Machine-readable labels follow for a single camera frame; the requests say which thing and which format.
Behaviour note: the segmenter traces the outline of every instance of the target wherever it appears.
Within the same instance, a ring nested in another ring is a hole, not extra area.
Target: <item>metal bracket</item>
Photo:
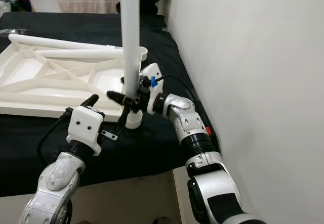
[[[117,141],[117,139],[118,139],[117,135],[114,135],[113,133],[110,133],[110,132],[105,131],[105,130],[101,131],[101,135],[103,137],[106,137],[107,139],[110,139],[110,140],[114,141],[114,142]]]

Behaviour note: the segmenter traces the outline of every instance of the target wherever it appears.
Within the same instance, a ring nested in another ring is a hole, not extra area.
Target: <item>white tube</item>
[[[58,39],[19,35],[13,33],[9,34],[9,40],[11,42],[25,43],[31,46],[51,47],[51,48],[59,48],[59,49],[104,49],[104,48],[114,49],[115,48],[115,46],[102,46],[99,44],[92,44],[92,43],[78,43],[78,42],[64,41]]]
[[[35,52],[46,58],[121,59],[123,57],[123,49],[38,50]]]
[[[120,0],[125,94],[134,98],[139,85],[139,0]]]

